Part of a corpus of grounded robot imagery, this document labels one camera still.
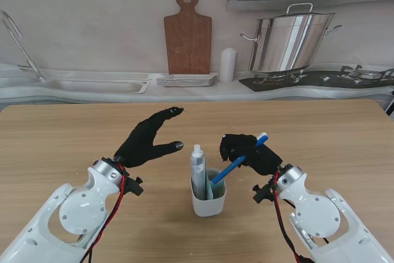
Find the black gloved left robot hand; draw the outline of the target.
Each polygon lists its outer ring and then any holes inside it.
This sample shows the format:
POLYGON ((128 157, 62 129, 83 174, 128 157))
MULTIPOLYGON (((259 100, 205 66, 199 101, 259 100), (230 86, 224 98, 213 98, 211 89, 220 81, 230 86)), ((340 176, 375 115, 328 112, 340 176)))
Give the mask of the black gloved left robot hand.
POLYGON ((154 145, 153 142, 164 122, 180 115, 183 111, 183 108, 170 107, 139 122, 126 141, 118 148, 113 160, 125 168, 134 168, 147 161, 181 150, 183 148, 181 141, 160 145, 154 145))

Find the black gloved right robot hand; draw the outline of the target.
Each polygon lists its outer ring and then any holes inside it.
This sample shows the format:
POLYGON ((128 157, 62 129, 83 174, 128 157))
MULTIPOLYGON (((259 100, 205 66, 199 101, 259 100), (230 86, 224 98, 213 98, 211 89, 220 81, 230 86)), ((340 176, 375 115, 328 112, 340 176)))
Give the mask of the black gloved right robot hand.
POLYGON ((269 147, 256 143, 253 135, 225 134, 220 143, 220 156, 230 162, 244 156, 242 166, 249 166, 261 176, 274 175, 283 160, 269 147))

